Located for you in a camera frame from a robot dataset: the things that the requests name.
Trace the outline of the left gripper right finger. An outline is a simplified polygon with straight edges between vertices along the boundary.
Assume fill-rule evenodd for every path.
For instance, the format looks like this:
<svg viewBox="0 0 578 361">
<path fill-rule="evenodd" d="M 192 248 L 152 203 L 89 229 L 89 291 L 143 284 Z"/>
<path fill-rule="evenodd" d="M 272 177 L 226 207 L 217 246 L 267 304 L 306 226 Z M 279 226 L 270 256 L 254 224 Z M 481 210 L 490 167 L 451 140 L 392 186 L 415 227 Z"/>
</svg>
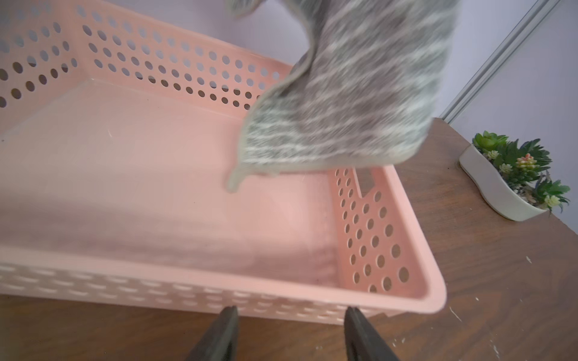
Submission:
<svg viewBox="0 0 578 361">
<path fill-rule="evenodd" d="M 359 308 L 347 308 L 344 334 L 349 361 L 399 361 Z"/>
</svg>

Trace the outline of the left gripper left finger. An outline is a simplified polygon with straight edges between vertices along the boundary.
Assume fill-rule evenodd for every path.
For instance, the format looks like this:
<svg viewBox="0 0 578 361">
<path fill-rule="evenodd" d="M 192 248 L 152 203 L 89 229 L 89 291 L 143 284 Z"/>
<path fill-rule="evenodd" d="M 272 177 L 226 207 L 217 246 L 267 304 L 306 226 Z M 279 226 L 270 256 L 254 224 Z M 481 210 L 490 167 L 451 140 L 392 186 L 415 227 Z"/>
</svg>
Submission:
<svg viewBox="0 0 578 361">
<path fill-rule="evenodd" d="M 239 314 L 236 306 L 224 308 L 203 337 L 185 358 L 186 361 L 236 360 Z"/>
</svg>

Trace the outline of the grey striped dishcloth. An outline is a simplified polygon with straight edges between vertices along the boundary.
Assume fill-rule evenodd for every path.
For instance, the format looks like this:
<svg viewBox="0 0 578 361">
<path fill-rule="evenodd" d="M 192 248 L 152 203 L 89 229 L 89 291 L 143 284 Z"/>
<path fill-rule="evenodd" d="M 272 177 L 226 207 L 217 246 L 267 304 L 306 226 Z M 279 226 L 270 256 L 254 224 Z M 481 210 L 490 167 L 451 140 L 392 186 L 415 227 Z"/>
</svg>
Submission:
<svg viewBox="0 0 578 361">
<path fill-rule="evenodd" d="M 242 127 L 236 191 L 253 174 L 395 165 L 427 137 L 460 2 L 285 1 L 308 51 Z"/>
</svg>

